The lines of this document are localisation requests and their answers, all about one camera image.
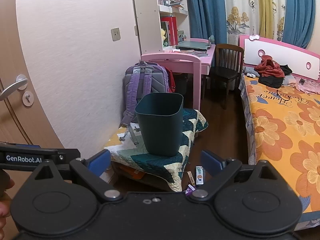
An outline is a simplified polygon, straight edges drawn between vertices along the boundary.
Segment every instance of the human hand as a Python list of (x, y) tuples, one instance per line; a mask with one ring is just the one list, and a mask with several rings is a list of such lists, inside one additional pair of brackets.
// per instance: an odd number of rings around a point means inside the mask
[[(14, 186), (14, 181), (10, 179), (7, 189), (12, 188)], [(4, 193), (0, 198), (0, 240), (4, 239), (4, 231), (3, 228), (7, 223), (6, 217), (10, 216), (10, 202), (11, 198), (7, 193)]]

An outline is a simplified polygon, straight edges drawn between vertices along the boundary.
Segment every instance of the curtain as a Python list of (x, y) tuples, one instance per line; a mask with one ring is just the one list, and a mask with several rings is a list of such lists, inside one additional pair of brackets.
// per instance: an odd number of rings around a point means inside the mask
[(226, 11), (224, 0), (188, 0), (190, 36), (227, 43)]
[(259, 0), (259, 35), (273, 39), (273, 9), (272, 0)]
[(286, 0), (272, 0), (273, 9), (273, 39), (281, 41), (284, 27)]
[(258, 0), (225, 0), (227, 40), (238, 45), (239, 35), (257, 34), (259, 31)]
[(315, 23), (316, 0), (287, 0), (282, 41), (306, 48)]

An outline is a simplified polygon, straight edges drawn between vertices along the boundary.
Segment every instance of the orange floral bedsheet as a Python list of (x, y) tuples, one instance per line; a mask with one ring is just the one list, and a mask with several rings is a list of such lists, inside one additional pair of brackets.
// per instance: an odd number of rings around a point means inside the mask
[(320, 211), (320, 95), (244, 78), (256, 161), (272, 163), (305, 203), (304, 213)]

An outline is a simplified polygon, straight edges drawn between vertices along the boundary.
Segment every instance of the red clothing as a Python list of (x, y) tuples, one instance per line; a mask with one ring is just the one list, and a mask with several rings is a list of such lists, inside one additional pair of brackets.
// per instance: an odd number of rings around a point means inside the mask
[(268, 55), (263, 55), (261, 57), (261, 63), (256, 66), (254, 70), (263, 77), (274, 76), (284, 78), (284, 73), (280, 68), (280, 65), (277, 62), (273, 61), (272, 57)]

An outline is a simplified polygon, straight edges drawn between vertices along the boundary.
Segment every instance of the patterned curtain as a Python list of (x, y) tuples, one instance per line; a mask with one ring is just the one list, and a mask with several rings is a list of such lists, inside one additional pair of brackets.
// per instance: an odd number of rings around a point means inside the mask
[(281, 40), (286, 0), (225, 0), (227, 41), (238, 45), (240, 34)]
[(227, 41), (238, 45), (240, 34), (259, 32), (258, 0), (225, 0), (227, 16)]
[(272, 0), (273, 39), (282, 41), (286, 0)]

